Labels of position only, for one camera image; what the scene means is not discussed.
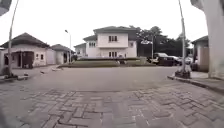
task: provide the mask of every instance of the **parked car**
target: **parked car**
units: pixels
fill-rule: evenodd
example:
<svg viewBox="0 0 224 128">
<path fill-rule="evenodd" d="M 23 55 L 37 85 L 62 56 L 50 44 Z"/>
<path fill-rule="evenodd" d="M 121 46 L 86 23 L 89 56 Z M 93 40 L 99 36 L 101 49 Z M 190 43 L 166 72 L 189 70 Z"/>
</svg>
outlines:
<svg viewBox="0 0 224 128">
<path fill-rule="evenodd" d="M 160 65 L 160 66 L 173 66 L 174 58 L 168 56 L 166 53 L 155 53 L 153 54 L 153 59 L 148 58 L 150 63 Z"/>
</svg>

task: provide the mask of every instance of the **small building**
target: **small building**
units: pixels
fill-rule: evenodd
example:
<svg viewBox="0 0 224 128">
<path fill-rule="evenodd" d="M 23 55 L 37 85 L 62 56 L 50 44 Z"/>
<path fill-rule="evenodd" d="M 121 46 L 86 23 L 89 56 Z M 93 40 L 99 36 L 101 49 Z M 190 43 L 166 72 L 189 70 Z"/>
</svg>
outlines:
<svg viewBox="0 0 224 128">
<path fill-rule="evenodd" d="M 54 51 L 50 49 L 50 46 L 28 33 L 13 38 L 11 45 L 12 68 L 33 68 L 55 64 Z M 1 50 L 1 67 L 5 67 L 9 64 L 8 42 L 0 47 L 4 48 Z"/>
<path fill-rule="evenodd" d="M 65 47 L 61 44 L 56 44 L 51 46 L 51 49 L 53 49 L 56 52 L 56 64 L 64 64 L 69 63 L 69 55 L 70 51 L 72 55 L 74 54 L 74 51 L 72 51 L 70 48 Z"/>
<path fill-rule="evenodd" d="M 198 70 L 208 72 L 209 70 L 209 39 L 208 36 L 201 37 L 192 42 L 194 45 L 194 61 L 197 60 Z"/>
<path fill-rule="evenodd" d="M 85 57 L 86 56 L 86 43 L 82 43 L 79 45 L 74 46 L 76 55 L 78 57 Z"/>
</svg>

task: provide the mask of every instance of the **lamp post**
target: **lamp post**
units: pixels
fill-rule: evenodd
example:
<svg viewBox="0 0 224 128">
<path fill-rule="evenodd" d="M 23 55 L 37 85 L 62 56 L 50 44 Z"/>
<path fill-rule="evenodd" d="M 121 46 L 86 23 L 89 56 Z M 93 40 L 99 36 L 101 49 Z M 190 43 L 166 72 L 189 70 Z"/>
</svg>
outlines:
<svg viewBox="0 0 224 128">
<path fill-rule="evenodd" d="M 69 51 L 69 63 L 71 62 L 71 55 L 72 55 L 72 49 L 71 49 L 71 42 L 72 42 L 72 36 L 71 34 L 68 32 L 68 30 L 65 30 L 66 33 L 69 34 L 69 42 L 70 42 L 70 51 Z"/>
<path fill-rule="evenodd" d="M 14 9 L 14 13 L 12 16 L 12 22 L 11 22 L 11 26 L 10 26 L 10 31 L 9 31 L 9 43 L 8 43 L 8 68 L 9 68 L 9 76 L 12 76 L 12 53 L 11 53 L 11 47 L 12 47 L 12 31 L 13 31 L 13 24 L 14 24 L 14 20 L 15 20 L 15 15 L 16 15 L 16 10 L 17 10 L 17 6 L 18 6 L 19 0 L 17 0 L 16 2 L 16 6 Z"/>
<path fill-rule="evenodd" d="M 186 58 L 186 44 L 185 44 L 185 38 L 186 38 L 186 33 L 185 33 L 185 24 L 184 24 L 184 16 L 183 16 L 183 11 L 182 11 L 182 7 L 181 7 L 181 2 L 179 1 L 179 7 L 180 7 L 180 14 L 181 14 L 181 24 L 182 24 L 182 72 L 185 72 L 185 68 L 186 68 L 186 63 L 185 63 L 185 58 Z"/>
</svg>

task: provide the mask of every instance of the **curb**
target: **curb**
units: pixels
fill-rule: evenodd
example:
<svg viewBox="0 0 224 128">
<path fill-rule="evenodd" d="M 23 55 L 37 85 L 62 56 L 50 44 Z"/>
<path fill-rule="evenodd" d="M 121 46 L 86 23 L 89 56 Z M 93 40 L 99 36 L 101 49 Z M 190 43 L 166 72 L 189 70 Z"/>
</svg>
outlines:
<svg viewBox="0 0 224 128">
<path fill-rule="evenodd" d="M 183 79 L 183 78 L 179 78 L 179 77 L 175 77 L 175 76 L 167 76 L 167 78 L 170 79 L 170 80 L 177 80 L 177 81 L 180 81 L 180 82 L 183 82 L 183 83 L 192 84 L 192 85 L 195 85 L 195 86 L 198 86 L 198 87 L 210 89 L 210 90 L 213 90 L 215 92 L 224 94 L 224 89 L 220 89 L 220 88 L 217 88 L 217 87 L 214 87 L 214 86 L 210 86 L 210 85 L 198 82 L 198 81 L 194 81 L 192 79 Z"/>
</svg>

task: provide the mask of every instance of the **sky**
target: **sky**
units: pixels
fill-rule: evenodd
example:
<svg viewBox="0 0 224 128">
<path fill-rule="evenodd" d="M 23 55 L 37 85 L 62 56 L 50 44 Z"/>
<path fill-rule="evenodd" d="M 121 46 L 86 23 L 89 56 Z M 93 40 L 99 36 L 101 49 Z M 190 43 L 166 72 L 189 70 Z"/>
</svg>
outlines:
<svg viewBox="0 0 224 128">
<path fill-rule="evenodd" d="M 8 40 L 16 0 L 10 11 L 0 17 L 0 44 Z M 181 0 L 190 40 L 207 35 L 204 13 Z M 177 38 L 181 33 L 178 0 L 20 0 L 13 27 L 13 37 L 27 32 L 49 45 L 69 47 L 83 43 L 93 29 L 133 25 L 142 29 L 161 28 L 164 35 Z"/>
</svg>

